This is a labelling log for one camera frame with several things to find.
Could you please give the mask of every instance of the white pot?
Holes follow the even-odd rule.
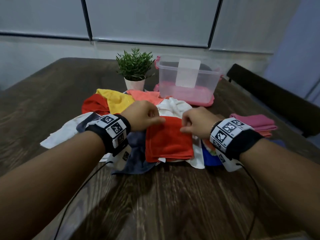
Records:
[[[143,91],[144,80],[141,80],[141,81],[129,81],[127,79],[124,79],[124,81],[125,81],[125,84],[127,86],[127,90],[133,89],[133,90]]]

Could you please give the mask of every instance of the table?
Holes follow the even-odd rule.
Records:
[[[46,151],[39,143],[81,113],[97,88],[125,91],[115,60],[63,58],[0,94],[0,175]],[[146,80],[152,90],[159,74]],[[212,112],[228,117],[265,114],[279,127],[274,138],[311,160],[318,150],[226,80]],[[58,239],[244,239],[257,192],[243,170],[195,169],[162,163],[143,175],[111,176],[103,168],[71,204]],[[52,239],[60,213],[35,239]],[[252,239],[297,236],[301,228],[261,190]]]

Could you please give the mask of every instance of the clear plastic box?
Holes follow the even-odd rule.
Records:
[[[200,60],[200,68],[178,68],[180,59]],[[191,104],[208,103],[218,84],[222,74],[221,67],[211,59],[180,57],[180,56],[161,56],[156,62],[159,67],[159,92],[161,97],[172,96],[175,99],[187,101]],[[177,74],[183,72],[188,77],[197,75],[194,87],[177,86]]]

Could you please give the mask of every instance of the folded orange cloth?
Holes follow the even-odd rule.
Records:
[[[163,116],[165,123],[152,125],[146,130],[146,161],[159,162],[194,157],[191,134],[180,132],[182,121],[177,117]]]
[[[110,114],[110,109],[107,100],[100,94],[94,94],[88,97],[82,104],[81,112],[83,114],[88,112],[95,112],[98,115],[108,115]]]
[[[262,135],[262,136],[264,136],[264,137],[267,137],[267,138],[269,138],[269,137],[271,137],[272,136],[272,134],[270,133],[270,131],[269,130],[261,130],[261,131],[257,131],[260,135]]]
[[[164,100],[160,97],[160,92],[143,92],[130,89],[127,90],[127,94],[131,95],[136,101],[147,100],[154,105],[158,105]]]

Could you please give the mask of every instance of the person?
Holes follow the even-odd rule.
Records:
[[[165,122],[155,105],[136,101],[121,113],[131,131]],[[186,111],[183,133],[208,139],[220,119],[203,107]],[[0,178],[1,239],[32,239],[68,203],[107,146],[85,131]],[[240,162],[305,229],[320,237],[320,165],[266,139],[239,156]]]

